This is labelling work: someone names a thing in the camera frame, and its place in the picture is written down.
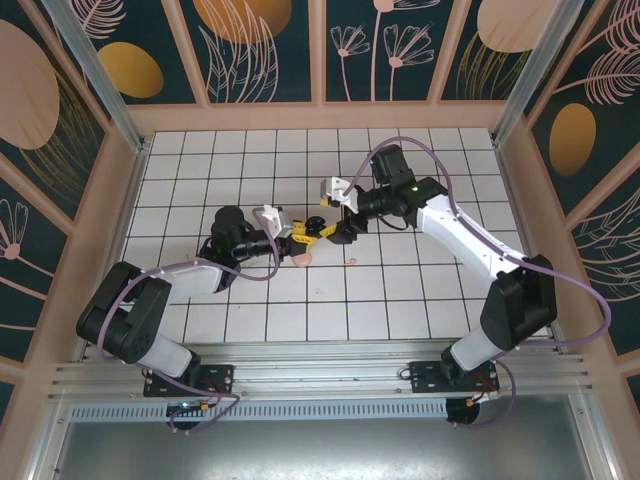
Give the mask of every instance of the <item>floral wallpaper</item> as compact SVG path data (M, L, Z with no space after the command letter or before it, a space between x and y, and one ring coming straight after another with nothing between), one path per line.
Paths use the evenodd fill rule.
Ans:
M611 305L618 355L640 348L640 169L573 230L593 288Z
M569 214L638 144L640 2L609 2L532 133Z
M75 218L104 130L16 0L0 3L0 155Z
M452 5L328 0L327 101L426 100Z
M0 356L23 362L67 236L0 179Z

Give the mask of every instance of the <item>flower illustration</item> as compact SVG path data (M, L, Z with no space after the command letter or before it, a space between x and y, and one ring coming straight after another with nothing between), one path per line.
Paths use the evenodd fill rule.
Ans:
M406 27L398 37L398 25L384 29L384 46L391 65L391 82L389 85L390 100L393 100L393 80L396 68L420 65L431 62L434 58L429 37L430 25L426 27Z
M18 260L25 265L37 270L40 273L44 273L49 277L53 277L53 273L48 272L44 268L40 268L37 265L29 262L20 256L20 244L24 239L24 233L27 229L27 220L29 219L29 209L20 202L16 202L15 208L12 210L9 201L5 198L0 200L0 259L4 260ZM40 292L31 290L23 285L15 283L7 278L0 276L0 283L14 288L22 293L31 295L32 297L45 300L46 295ZM10 327L5 324L0 324L2 328L14 328L21 329L19 327Z
M376 15L375 29L373 33L373 54L371 55L371 101L376 101L376 59L378 52L378 32L383 13L394 10L419 10L421 8L435 7L440 0L373 0L373 6L378 11Z
M373 6L382 13L393 10L418 10L420 8L433 7L440 3L440 0L373 0Z
M340 55L340 63L342 64L342 81L344 82L344 91L347 94L347 101L351 101L349 94L349 86L347 84L347 72L344 66L344 59L352 55L360 55L371 49L371 45L366 41L367 37L360 27L347 27L342 31L341 27L333 27L331 29L331 39Z
M27 228L29 209L16 202L11 212L11 205L6 198L0 200L0 258L15 260L20 257L20 243Z

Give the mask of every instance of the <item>black grid line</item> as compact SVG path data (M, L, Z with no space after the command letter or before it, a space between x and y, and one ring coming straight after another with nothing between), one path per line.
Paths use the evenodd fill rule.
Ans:
M244 132L244 147L242 148L242 150L246 150L247 149L247 132ZM215 144L213 146L213 151L216 151L216 147ZM242 166L240 167L240 172L244 171L244 157L245 157L245 153L244 151L242 152ZM238 188L238 202L240 202L240 194L242 193L242 177L240 178L240 186ZM227 312L225 313L225 318L224 318L224 333L222 335L222 341L226 342L227 341L227 326L229 324L229 305L230 305L230 300L231 300L231 292L229 292L229 302L227 302Z
M371 147L371 133L369 130L367 130L367 135L369 136L369 147ZM391 338L391 321L389 320L389 306L387 305L387 302L389 301L389 299L387 298L387 284L384 278L385 277L384 257L382 255L382 236L380 234L381 225L378 219L376 219L376 222L378 224L378 231L376 232L376 234L378 235L378 247L380 248L380 264L381 264L380 270L382 271L382 292L384 293L384 311L387 315L387 338Z

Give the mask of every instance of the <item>grid tile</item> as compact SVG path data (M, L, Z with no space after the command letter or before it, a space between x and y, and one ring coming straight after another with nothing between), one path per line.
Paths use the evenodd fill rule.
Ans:
M240 205L270 203L273 196L273 178L245 178L240 186Z
M247 143L245 152L275 152L276 151L276 131L275 130L249 130L247 132Z
M379 267L349 267L346 269L349 300L380 300L384 298L384 283Z
M277 177L306 177L307 154L276 153L276 178Z
M252 277L264 277L266 268L254 268L249 273ZM229 302L231 303L267 303L268 282L257 282L246 278L236 278L231 285Z
M424 265L420 268L424 298L427 300L462 298L456 265Z
M306 130L278 130L276 152L306 152Z
M468 150L466 154L472 175L500 175L493 150Z
M460 338L469 333L463 302L427 302L427 312L433 338Z
M212 153L216 132L187 132L182 153Z
M171 206L202 205L207 193L207 180L177 180Z
M160 265L188 262L196 256L198 237L165 237L162 242Z
M157 267L161 250L162 237L129 238L123 260L143 269Z
M268 342L300 342L307 337L307 305L286 303L269 305Z
M378 235L358 235L357 242L344 246L344 258L348 265L381 265Z
M507 202L480 202L480 213L488 230L517 230L511 207Z
M240 197L240 180L211 179L207 186L205 205L237 205Z
M264 342L267 306L229 305L226 342Z
M382 249L382 261L385 265L418 263L418 250L413 233L380 235L380 248Z
M211 161L211 178L240 178L242 176L242 153L217 153Z
M342 151L369 151L369 133L366 128L338 130L338 145Z
M427 147L431 148L431 135L429 135L428 128L401 128L400 136L415 138L416 140L424 143ZM402 142L402 150L405 152L410 150L422 151L420 147L411 142Z
M349 340L387 340L389 325L384 302L347 303Z
M309 153L310 177L333 177L339 170L338 152Z
M337 130L309 130L307 132L307 151L309 152L337 152Z
M181 153L184 132L158 132L153 139L151 154Z
M136 208L129 235L131 237L161 237L164 235L168 214L168 207Z
M211 154L209 155L182 155L178 178L207 178L211 167Z
M383 267L388 300L418 300L424 298L420 268L417 265Z
M307 271L309 302L345 300L344 267L317 267Z
M242 176L273 177L275 172L275 153L246 153L242 166Z
M217 132L213 153L244 153L246 132Z
M269 280L269 302L305 302L306 299L307 272L304 268L283 268Z
M167 222L165 235L199 235L203 210L203 207L171 208L171 210L169 211L169 221Z
M224 342L226 305L191 305L184 332L185 343Z
M493 150L491 136L486 128L461 128L460 136L467 150Z
M462 140L457 128L430 128L434 150L462 150Z
M387 302L387 310L393 340L430 337L424 302Z
M224 205L240 205L255 228L251 211L265 203L296 220L320 215L335 223L341 210L319 205L322 179L350 180L371 147L398 134L433 145L461 208L521 250L486 130L263 130L158 134L123 257L142 268L193 259ZM403 147L418 177L443 182L433 159ZM373 187L369 166L359 183ZM171 305L162 331L187 343L404 340L456 338L478 324L486 289L445 245L375 219L369 231L351 245L318 240L309 268L286 258L268 282L239 278L223 292ZM262 256L242 268L263 276L272 266Z
M180 155L149 155L145 180L173 180L176 178Z
M374 149L385 140L392 137L397 137L397 136L398 136L397 128L370 128L369 129L369 146L371 149ZM400 145L400 142L393 142L393 145Z
M168 207L175 185L173 180L145 180L138 197L139 207Z
M308 306L310 341L346 340L346 303L310 303Z
M507 190L504 187L504 182L500 175L476 176L473 179L473 186L475 187L478 201L480 202L509 201Z

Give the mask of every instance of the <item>purple cable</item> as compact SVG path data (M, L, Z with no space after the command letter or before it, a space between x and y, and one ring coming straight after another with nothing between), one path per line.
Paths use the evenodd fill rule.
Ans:
M598 293L595 289L593 289L591 286L586 285L585 283L583 283L583 282L581 282L579 280L576 280L575 278L572 278L569 275L566 275L564 273L556 272L555 270L551 270L551 269L544 268L544 267L541 267L541 266L538 266L538 265L534 265L533 263L529 263L529 262L526 262L526 261L524 261L522 259L512 257L511 255L503 252L502 249L499 246L495 245L492 241L487 239L482 234L482 232L480 232L479 230L476 230L476 228L473 225L471 225L469 222L467 222L465 220L465 218L462 215L460 215L460 210L458 209L458 205L455 202L455 196L454 196L454 191L453 191L453 183L451 181L451 176L449 175L449 172L447 172L447 169L445 168L444 164L442 163L442 160L440 160L438 158L438 156L435 154L435 152L433 150L431 150L429 147L427 147L421 141L416 140L415 138L411 138L411 137L399 136L399 137L389 138L389 139L385 140L384 142L380 143L364 159L364 161L362 162L362 165L360 165L360 168L358 169L358 172L356 173L356 176L353 178L353 180L351 181L351 184L344 191L344 193L343 193L344 196L347 196L349 194L349 192L351 192L351 190L353 190L355 188L358 180L362 176L362 173L364 172L365 168L367 168L367 165L371 162L373 157L383 147L386 147L387 145L389 145L389 144L391 144L393 142L397 142L397 141L413 143L414 145L417 145L418 147L422 148L425 152L427 152L429 154L429 156L431 156L431 158L433 158L433 160L436 162L436 164L438 165L440 170L442 170L442 174L443 174L443 176L444 176L444 178L445 178L445 180L447 182L448 199L449 199L449 205L451 207L451 211L457 217L458 221L460 221L460 223L467 230L469 230L469 232L474 237L476 237L478 240L480 240L480 242L482 242L484 245L486 245L488 248L490 248L493 252L497 253L498 255L503 257L504 259L506 259L506 260L508 260L508 261L520 266L520 267L526 268L528 270L533 270L534 272L542 273L544 275L549 275L551 277L559 278L561 280L564 280L566 282L571 283L572 285L575 285L576 287L580 287L581 289L585 290L587 293L591 294L597 300L598 304L600 305L600 308L602 310L602 315L604 317L604 322L600 326L600 328L598 328L591 335L588 335L588 336L586 336L584 338L575 339L575 340L566 340L566 341L559 341L559 342L555 341L555 340L525 340L524 342L522 342L523 344L530 345L530 346L575 347L575 346L578 346L578 345L584 345L585 343L589 343L589 342L595 340L596 338L598 338L601 335L603 335L609 329L609 326L611 325L611 307L609 306L609 304L607 303L605 298L602 295L600 295L600 293Z
M252 277L252 276L247 275L245 273L237 272L237 271L233 270L232 268L229 268L229 267L227 267L225 265L221 265L221 264L215 263L215 262L209 262L207 260L196 260L196 261L192 261L192 262L175 263L173 265L168 265L166 267L154 268L152 270L149 270L148 272L141 273L136 278L131 280L129 282L129 284L122 290L120 295L118 295L118 297L116 297L115 301L113 302L113 305L111 306L111 308L107 312L107 316L105 317L105 319L104 319L104 321L102 323L102 328L100 329L100 333L98 334L98 342L96 344L96 346L98 347L98 352L100 353L100 356L102 357L102 359L103 360L112 360L110 358L107 358L105 356L105 354L104 354L104 339L105 339L105 336L107 334L107 330L109 329L109 325L111 324L111 321L113 320L113 316L115 315L116 311L120 307L120 304L124 301L125 297L129 294L129 292L138 283L140 283L145 278L149 278L149 277L151 277L153 275L158 275L158 274L161 274L161 273L164 273L164 272L169 272L171 270L176 270L176 269L183 268L183 267L190 267L190 266L193 266L193 265L204 265L204 266L208 266L208 267L219 268L220 270L223 270L225 272L229 272L229 273L231 273L233 275L236 275L236 276L238 276L240 278L244 278L246 280L265 281L265 280L269 280L269 279L273 278L274 275L278 272L278 269L280 268L280 254L278 252L278 246L276 245L275 239L273 238L273 236L269 232L268 226L265 225L265 223L262 221L262 217L258 214L258 212L261 211L261 210L263 210L263 209L261 209L260 207L254 208L252 213L253 213L253 216L258 221L258 224L260 225L260 227L266 233L267 239L269 240L269 245L271 246L271 249L273 250L273 257L274 257L275 265L274 265L273 271L271 273L269 273L268 275L265 275L264 277ZM211 398L217 398L218 400L220 400L222 398L232 398L232 399L234 399L234 401L231 403L231 405L229 405L226 408L224 408L214 418L212 418L211 420L207 420L206 422L201 422L196 427L192 428L191 430L188 430L189 432L195 433L195 432L198 432L198 431L204 430L205 428L210 427L211 425L216 423L221 417L226 415L240 401L240 397L238 395L227 394L227 393L218 393L218 392L209 392L209 391L206 391L206 390L200 390L200 389L197 389L197 388L190 387L188 385L184 385L184 384L180 383L179 381L177 381L175 378L172 378L172 377L164 374L163 372L154 371L154 373L157 376L159 376L160 378L162 378L163 380L165 380L166 382L169 382L169 383L175 385L176 387L181 388L185 392L194 393L194 394L197 394L197 395L204 395L204 396L211 397ZM175 429L175 427L173 425L173 419L174 418L175 418L175 415L172 415L172 417L169 419L169 423L170 423L171 427L174 428L174 431L178 431L178 430Z

